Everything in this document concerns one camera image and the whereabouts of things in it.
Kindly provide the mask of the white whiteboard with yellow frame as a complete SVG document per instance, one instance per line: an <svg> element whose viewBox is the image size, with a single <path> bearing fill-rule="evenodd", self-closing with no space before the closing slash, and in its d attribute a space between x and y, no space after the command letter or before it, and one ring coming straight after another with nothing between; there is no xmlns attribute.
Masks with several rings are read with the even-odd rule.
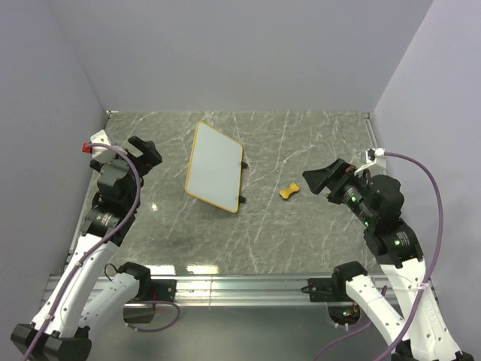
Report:
<svg viewBox="0 0 481 361"><path fill-rule="evenodd" d="M237 213L241 203L243 160L242 143L199 121L195 127L184 190L196 199L229 213Z"/></svg>

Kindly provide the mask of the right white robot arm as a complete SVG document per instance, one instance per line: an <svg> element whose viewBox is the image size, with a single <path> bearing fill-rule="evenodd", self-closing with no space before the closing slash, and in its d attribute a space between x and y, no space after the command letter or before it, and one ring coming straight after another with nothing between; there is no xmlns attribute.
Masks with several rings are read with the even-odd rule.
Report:
<svg viewBox="0 0 481 361"><path fill-rule="evenodd" d="M314 194L328 189L327 200L345 205L364 226L365 242L391 284L394 309L358 262L337 266L331 290L342 301L353 300L384 338L383 360L472 360L452 337L429 285L427 265L416 233L401 217L404 196L398 180L373 174L374 161L355 167L337 159L325 168L304 171Z"/></svg>

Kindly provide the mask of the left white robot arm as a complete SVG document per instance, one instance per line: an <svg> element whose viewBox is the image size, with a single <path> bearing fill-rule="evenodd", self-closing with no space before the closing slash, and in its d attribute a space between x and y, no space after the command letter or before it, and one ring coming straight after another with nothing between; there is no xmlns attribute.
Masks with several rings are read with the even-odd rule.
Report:
<svg viewBox="0 0 481 361"><path fill-rule="evenodd" d="M121 265L107 287L89 299L101 270L135 221L144 176L162 163L152 141L132 136L129 143L139 156L113 145L103 132L83 146L99 174L98 191L55 289L32 321L17 324L11 334L24 360L85 360L98 324L131 300L153 301L150 269L133 262Z"/></svg>

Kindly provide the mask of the yellow bone-shaped eraser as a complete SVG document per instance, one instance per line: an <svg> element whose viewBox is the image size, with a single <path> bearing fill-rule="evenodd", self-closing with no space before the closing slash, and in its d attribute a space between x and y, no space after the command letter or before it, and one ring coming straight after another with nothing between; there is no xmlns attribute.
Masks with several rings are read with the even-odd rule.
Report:
<svg viewBox="0 0 481 361"><path fill-rule="evenodd" d="M279 195L283 200L289 199L291 196L296 194L300 190L299 185L296 183L290 183L286 188L279 191Z"/></svg>

